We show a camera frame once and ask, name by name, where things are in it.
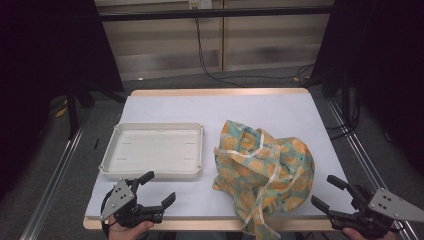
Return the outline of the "white plastic tray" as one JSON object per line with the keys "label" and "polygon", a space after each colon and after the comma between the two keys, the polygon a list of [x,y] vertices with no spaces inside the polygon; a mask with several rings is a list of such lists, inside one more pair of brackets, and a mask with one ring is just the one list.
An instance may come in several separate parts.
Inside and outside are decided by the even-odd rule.
{"label": "white plastic tray", "polygon": [[202,171],[202,141],[199,123],[120,123],[99,170],[110,179],[153,171],[157,181],[191,180]]}

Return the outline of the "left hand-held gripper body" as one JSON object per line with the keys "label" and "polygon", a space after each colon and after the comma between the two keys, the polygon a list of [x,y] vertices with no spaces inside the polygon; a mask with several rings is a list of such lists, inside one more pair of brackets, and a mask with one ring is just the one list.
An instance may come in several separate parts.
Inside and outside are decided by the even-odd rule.
{"label": "left hand-held gripper body", "polygon": [[101,205],[99,220],[102,228],[108,229],[114,223],[122,227],[134,228],[144,221],[161,223],[164,207],[144,207],[137,203],[138,187],[147,183],[147,180],[120,179],[109,191]]}

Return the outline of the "person's right hand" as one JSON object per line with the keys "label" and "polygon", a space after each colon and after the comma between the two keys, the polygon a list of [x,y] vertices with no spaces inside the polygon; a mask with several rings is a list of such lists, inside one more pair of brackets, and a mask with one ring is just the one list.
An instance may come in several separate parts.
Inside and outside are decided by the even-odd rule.
{"label": "person's right hand", "polygon": [[357,230],[353,228],[343,228],[342,232],[348,237],[349,240],[399,240],[396,233],[388,232],[382,238],[365,238]]}

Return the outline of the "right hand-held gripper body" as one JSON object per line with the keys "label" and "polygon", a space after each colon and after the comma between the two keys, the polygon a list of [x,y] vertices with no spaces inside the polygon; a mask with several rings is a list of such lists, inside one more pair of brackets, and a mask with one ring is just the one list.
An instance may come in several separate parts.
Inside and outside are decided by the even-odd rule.
{"label": "right hand-held gripper body", "polygon": [[347,190],[352,195],[351,205],[356,212],[329,210],[328,218],[336,230],[353,228],[365,238],[377,239],[388,232],[398,233],[407,221],[424,222],[424,210],[384,188],[372,192],[355,185]]}

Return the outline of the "black horizontal metal bar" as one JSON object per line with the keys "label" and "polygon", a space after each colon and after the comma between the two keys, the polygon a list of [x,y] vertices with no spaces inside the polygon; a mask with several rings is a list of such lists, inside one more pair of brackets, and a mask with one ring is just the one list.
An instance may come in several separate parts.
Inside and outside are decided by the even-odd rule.
{"label": "black horizontal metal bar", "polygon": [[301,6],[277,8],[231,8],[206,10],[176,10],[155,12],[125,12],[102,13],[99,20],[102,22],[115,21],[144,21],[170,19],[200,19],[221,17],[250,17],[250,16],[278,16],[278,15],[313,15],[329,14],[335,10],[333,6]]}

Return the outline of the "dark curtain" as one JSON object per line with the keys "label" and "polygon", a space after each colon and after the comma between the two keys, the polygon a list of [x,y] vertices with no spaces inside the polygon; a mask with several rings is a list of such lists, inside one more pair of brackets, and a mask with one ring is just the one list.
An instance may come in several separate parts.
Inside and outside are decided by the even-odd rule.
{"label": "dark curtain", "polygon": [[424,175],[424,0],[334,0],[312,77],[359,92]]}
{"label": "dark curtain", "polygon": [[0,0],[0,201],[19,178],[48,119],[70,93],[121,92],[94,0]]}

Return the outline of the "aluminium floor rail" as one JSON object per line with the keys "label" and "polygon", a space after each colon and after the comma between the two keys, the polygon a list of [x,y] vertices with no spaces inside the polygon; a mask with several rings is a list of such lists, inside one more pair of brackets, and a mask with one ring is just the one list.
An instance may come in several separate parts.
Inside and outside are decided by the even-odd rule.
{"label": "aluminium floor rail", "polygon": [[37,240],[76,148],[79,145],[83,132],[84,126],[81,125],[77,128],[74,135],[68,140],[66,148],[59,159],[58,165],[55,168],[42,198],[31,215],[19,240]]}
{"label": "aluminium floor rail", "polygon": [[[338,125],[342,129],[343,137],[347,139],[350,147],[355,153],[356,158],[359,160],[373,188],[375,190],[381,190],[382,188],[388,190],[387,185],[385,184],[382,177],[378,173],[376,167],[372,163],[371,158],[369,157],[356,133],[352,128],[349,128],[347,126],[346,121],[342,117],[342,110],[337,104],[337,102],[334,99],[329,99],[328,105]],[[409,221],[404,221],[404,229],[400,231],[400,236],[402,240],[418,240],[418,237]]]}

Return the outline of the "black metal stand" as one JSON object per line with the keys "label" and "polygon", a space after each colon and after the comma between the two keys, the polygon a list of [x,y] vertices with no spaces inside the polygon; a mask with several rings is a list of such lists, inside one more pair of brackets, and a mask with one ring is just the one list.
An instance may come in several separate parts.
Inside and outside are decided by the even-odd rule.
{"label": "black metal stand", "polygon": [[70,124],[70,133],[69,133],[68,139],[71,140],[76,135],[79,129],[79,122],[78,122],[75,94],[73,92],[73,88],[70,83],[67,84],[66,98],[67,98],[67,108],[68,108],[68,116],[69,116],[69,124]]}

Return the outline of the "person's left hand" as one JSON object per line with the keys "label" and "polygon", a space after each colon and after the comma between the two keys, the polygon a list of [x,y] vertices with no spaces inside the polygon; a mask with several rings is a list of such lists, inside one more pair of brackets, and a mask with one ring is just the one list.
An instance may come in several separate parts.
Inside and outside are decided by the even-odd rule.
{"label": "person's left hand", "polygon": [[138,240],[144,233],[147,233],[154,226],[153,222],[144,221],[133,228],[122,227],[116,221],[114,216],[109,217],[108,223],[109,240]]}

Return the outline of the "fruit print cloth bag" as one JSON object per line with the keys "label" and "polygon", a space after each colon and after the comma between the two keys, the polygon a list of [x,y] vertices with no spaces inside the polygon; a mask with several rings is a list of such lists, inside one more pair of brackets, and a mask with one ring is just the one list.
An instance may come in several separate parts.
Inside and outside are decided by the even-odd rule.
{"label": "fruit print cloth bag", "polygon": [[233,199],[242,231],[256,240],[280,240],[265,219],[300,207],[309,197],[315,162],[296,137],[275,138],[263,129],[226,121],[214,148],[215,190]]}

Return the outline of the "white wall socket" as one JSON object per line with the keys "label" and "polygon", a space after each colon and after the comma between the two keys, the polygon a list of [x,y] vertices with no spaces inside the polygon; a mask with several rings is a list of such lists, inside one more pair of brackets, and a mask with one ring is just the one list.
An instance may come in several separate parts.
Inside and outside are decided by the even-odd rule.
{"label": "white wall socket", "polygon": [[208,10],[212,8],[212,0],[188,0],[190,10]]}

